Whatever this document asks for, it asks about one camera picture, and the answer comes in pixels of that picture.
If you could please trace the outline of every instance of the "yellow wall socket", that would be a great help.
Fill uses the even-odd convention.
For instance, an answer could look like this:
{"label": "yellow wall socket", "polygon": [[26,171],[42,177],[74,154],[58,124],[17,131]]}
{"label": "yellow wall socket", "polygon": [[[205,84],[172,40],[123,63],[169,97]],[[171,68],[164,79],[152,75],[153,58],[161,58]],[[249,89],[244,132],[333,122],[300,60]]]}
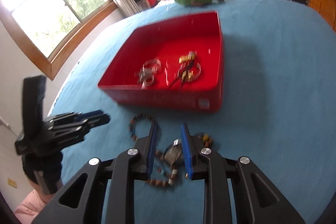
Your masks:
{"label": "yellow wall socket", "polygon": [[15,180],[8,179],[8,185],[10,185],[10,186],[12,186],[14,188],[17,188],[17,184],[16,184]]}

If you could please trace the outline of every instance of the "silver screw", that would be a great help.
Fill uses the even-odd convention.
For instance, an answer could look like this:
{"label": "silver screw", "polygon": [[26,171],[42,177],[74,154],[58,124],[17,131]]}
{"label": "silver screw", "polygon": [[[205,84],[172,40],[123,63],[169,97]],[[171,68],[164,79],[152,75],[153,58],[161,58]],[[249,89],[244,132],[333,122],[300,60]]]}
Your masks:
{"label": "silver screw", "polygon": [[138,150],[136,148],[131,148],[127,151],[127,154],[129,155],[136,155],[138,153]]}
{"label": "silver screw", "polygon": [[97,165],[98,163],[99,163],[98,158],[92,158],[92,159],[89,160],[90,165]]}
{"label": "silver screw", "polygon": [[209,155],[211,153],[210,148],[202,148],[201,153],[204,155]]}
{"label": "silver screw", "polygon": [[242,164],[248,164],[248,163],[250,163],[250,159],[248,157],[241,157],[240,162]]}

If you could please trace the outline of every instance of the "pink clothing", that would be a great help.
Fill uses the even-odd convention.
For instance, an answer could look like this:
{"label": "pink clothing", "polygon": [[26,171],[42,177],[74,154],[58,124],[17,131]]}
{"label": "pink clothing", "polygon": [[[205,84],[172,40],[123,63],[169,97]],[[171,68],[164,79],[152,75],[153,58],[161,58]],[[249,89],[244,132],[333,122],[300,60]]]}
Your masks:
{"label": "pink clothing", "polygon": [[17,206],[14,214],[22,224],[31,224],[45,205],[46,203],[44,203],[34,189],[28,194],[25,200]]}

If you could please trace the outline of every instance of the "wooden window frame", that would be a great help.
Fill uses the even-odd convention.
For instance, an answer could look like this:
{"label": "wooden window frame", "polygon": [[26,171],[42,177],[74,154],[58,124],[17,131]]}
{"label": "wooden window frame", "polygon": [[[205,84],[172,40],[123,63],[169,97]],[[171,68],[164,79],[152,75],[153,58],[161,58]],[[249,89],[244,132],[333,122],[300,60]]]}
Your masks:
{"label": "wooden window frame", "polygon": [[107,0],[96,10],[77,24],[46,57],[29,39],[25,32],[12,16],[2,1],[0,1],[0,20],[9,35],[21,51],[37,66],[48,78],[54,80],[59,70],[70,57],[83,39],[108,15],[117,9],[112,0]]}

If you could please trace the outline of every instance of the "red tray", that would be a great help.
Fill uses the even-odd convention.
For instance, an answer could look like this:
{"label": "red tray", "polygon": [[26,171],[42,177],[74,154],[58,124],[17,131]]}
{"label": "red tray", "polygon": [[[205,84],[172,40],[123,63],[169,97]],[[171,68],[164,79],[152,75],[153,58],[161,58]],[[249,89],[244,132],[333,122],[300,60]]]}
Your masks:
{"label": "red tray", "polygon": [[[196,51],[200,76],[182,88],[176,78],[179,57]],[[142,65],[158,59],[162,65],[154,83],[137,83]],[[189,14],[139,27],[121,47],[98,87],[121,104],[216,111],[222,102],[223,38],[216,11]]]}

